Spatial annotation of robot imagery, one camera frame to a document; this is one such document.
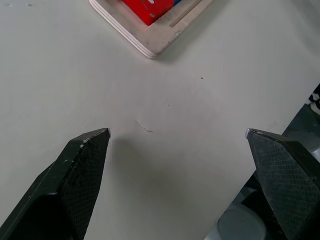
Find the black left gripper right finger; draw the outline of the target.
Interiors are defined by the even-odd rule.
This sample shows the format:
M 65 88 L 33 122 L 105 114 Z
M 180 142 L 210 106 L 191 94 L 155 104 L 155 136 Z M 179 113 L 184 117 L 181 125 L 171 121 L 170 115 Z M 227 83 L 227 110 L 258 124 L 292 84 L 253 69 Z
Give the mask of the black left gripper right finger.
M 298 141 L 249 128 L 258 180 L 288 240 L 320 238 L 320 163 Z

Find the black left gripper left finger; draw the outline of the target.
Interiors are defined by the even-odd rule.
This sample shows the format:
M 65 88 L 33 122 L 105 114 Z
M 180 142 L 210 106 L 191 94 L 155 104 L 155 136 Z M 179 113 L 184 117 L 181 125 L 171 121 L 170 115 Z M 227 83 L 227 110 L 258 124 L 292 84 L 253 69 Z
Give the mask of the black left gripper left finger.
M 71 139 L 0 227 L 2 240 L 82 240 L 100 191 L 108 128 Z

